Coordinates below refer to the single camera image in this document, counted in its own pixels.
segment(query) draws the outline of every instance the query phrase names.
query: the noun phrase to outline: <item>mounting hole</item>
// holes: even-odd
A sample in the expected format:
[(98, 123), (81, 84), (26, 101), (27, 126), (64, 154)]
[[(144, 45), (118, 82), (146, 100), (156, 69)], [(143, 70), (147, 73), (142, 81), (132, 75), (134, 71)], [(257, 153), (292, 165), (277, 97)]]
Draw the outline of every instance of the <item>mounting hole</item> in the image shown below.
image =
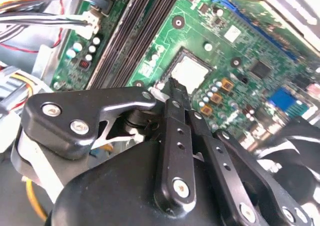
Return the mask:
[(201, 115), (200, 115), (199, 112), (194, 112), (194, 116), (195, 116), (197, 119), (199, 119), (199, 120), (202, 119), (202, 117), (201, 117)]
[(182, 29), (185, 24), (185, 19), (182, 16), (175, 16), (172, 20), (172, 26), (175, 29)]
[(148, 93), (148, 92), (142, 92), (142, 95), (144, 98), (148, 99), (148, 100), (151, 100), (151, 95)]
[(151, 124), (150, 128), (152, 131), (156, 131), (159, 128), (159, 124), (157, 122), (154, 122), (153, 124)]
[(172, 104), (173, 104), (175, 107), (180, 108), (179, 102), (177, 102), (177, 101), (172, 101)]
[(228, 166), (228, 164), (224, 163), (223, 166), (226, 170), (231, 171), (231, 168)]
[(219, 148), (219, 147), (216, 147), (216, 150), (219, 152), (219, 153), (223, 153), (223, 151), (221, 150), (221, 148)]
[(181, 129), (181, 128), (178, 128), (178, 129), (177, 129), (177, 131), (178, 131), (178, 133), (179, 133), (179, 134), (181, 134), (181, 135), (183, 135), (183, 134), (184, 134), (184, 132), (182, 131), (182, 129)]
[(177, 146), (178, 146), (178, 148), (180, 148), (181, 150), (185, 150), (185, 146), (184, 146), (182, 143), (178, 142), (178, 143), (177, 143)]

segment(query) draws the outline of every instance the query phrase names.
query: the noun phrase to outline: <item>cable bundle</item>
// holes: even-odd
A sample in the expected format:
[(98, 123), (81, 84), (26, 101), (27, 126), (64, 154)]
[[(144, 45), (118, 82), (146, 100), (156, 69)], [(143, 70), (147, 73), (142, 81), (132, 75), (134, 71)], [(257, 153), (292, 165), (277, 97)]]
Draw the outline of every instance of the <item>cable bundle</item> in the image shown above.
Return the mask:
[[(78, 15), (52, 15), (44, 13), (49, 3), (54, 0), (6, 0), (0, 2), (0, 24), (7, 24), (7, 29), (0, 33), (0, 43), (3, 43), (20, 34), (31, 25), (59, 27), (62, 29), (76, 29), (88, 24)], [(104, 0), (82, 0), (99, 7), (104, 6)]]

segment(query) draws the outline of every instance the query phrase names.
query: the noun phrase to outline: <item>motherboard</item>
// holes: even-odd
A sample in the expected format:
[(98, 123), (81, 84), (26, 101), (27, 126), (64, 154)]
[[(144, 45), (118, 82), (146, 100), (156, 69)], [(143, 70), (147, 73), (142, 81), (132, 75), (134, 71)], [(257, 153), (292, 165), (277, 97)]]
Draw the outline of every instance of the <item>motherboard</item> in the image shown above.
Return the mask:
[(277, 128), (262, 125), (268, 117), (281, 127), (304, 115), (314, 104), (300, 91), (316, 80), (310, 61), (319, 61), (318, 53), (299, 38), (289, 41), (290, 30), (274, 37), (257, 22), (265, 9), (252, 20), (238, 2), (177, 0), (127, 86), (161, 90), (173, 77), (212, 131), (224, 128), (238, 139)]

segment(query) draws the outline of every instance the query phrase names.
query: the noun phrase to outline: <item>screw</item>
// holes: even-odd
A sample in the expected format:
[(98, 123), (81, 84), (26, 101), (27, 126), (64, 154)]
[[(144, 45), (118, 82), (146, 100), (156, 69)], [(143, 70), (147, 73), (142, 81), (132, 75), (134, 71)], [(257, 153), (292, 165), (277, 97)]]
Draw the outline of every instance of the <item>screw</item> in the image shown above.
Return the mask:
[(289, 219), (290, 222), (295, 222), (294, 216), (292, 215), (292, 213), (288, 209), (283, 208), (282, 211), (285, 214), (285, 216), (287, 217), (287, 219)]
[(254, 223), (256, 221), (255, 213), (248, 205), (240, 203), (240, 211), (249, 222)]
[(172, 104), (173, 104), (175, 107), (180, 108), (180, 104), (179, 104), (177, 101), (172, 101)]
[(61, 114), (61, 109), (55, 104), (46, 104), (42, 107), (42, 112), (49, 117), (57, 117)]
[(222, 136), (227, 140), (230, 139), (229, 135), (226, 132), (222, 132)]
[(151, 99), (151, 96), (150, 96), (150, 94), (148, 92), (142, 92), (142, 95), (143, 95), (144, 98), (146, 98), (148, 100)]
[(201, 117), (201, 115), (199, 114), (199, 112), (194, 112), (194, 115), (195, 115), (195, 117), (196, 117), (197, 119), (199, 119), (199, 120), (202, 119), (202, 117)]
[(89, 126), (82, 120), (75, 120), (70, 124), (73, 132), (79, 135), (85, 135), (89, 132)]
[(189, 196), (189, 188), (185, 182), (180, 179), (173, 181), (174, 190), (176, 193), (183, 198)]
[(307, 217), (304, 215), (303, 212), (301, 212), (300, 209), (296, 208), (296, 209), (295, 209), (295, 212), (296, 212), (297, 216), (298, 216), (304, 223), (307, 223), (307, 222), (308, 222)]

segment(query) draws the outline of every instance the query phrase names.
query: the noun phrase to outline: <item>green circuit board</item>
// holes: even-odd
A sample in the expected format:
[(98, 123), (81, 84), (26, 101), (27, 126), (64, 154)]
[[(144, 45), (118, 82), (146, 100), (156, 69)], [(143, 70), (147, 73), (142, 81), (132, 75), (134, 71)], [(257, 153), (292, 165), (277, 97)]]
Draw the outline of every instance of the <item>green circuit board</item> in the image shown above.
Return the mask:
[[(85, 63), (81, 60), (85, 60), (85, 56), (89, 53), (88, 49), (90, 45), (93, 45), (92, 39), (94, 36), (90, 40), (87, 40), (79, 36), (76, 31), (70, 31), (63, 45), (63, 49), (61, 50), (62, 53), (60, 54), (58, 67), (51, 81), (51, 87), (54, 90), (82, 90), (86, 87), (100, 60), (100, 55), (103, 53), (106, 44), (118, 25), (119, 19), (126, 8), (127, 2), (128, 0), (114, 0), (114, 4), (108, 15), (104, 15), (100, 11), (96, 11), (96, 14), (100, 14), (99, 16), (101, 16), (99, 23), (100, 29), (96, 35), (101, 39), (101, 43), (96, 46), (96, 52), (91, 54), (92, 61), (89, 62), (89, 65), (86, 64), (87, 67), (81, 67), (80, 63)], [(77, 10), (77, 14), (81, 15), (83, 12), (90, 10), (94, 11), (95, 9), (90, 3), (82, 2)], [(70, 58), (67, 55), (67, 51), (72, 49), (76, 42), (79, 42), (83, 49), (77, 53), (75, 58)]]
[[(225, 128), (239, 137), (251, 124), (243, 110), (261, 107), (306, 66), (212, 1), (178, 0), (127, 85), (152, 87), (166, 79), (177, 60), (193, 58), (208, 71), (190, 93), (193, 108), (203, 113), (212, 130)], [(221, 83), (224, 86), (216, 92), (221, 100), (205, 102), (204, 110), (199, 103)]]

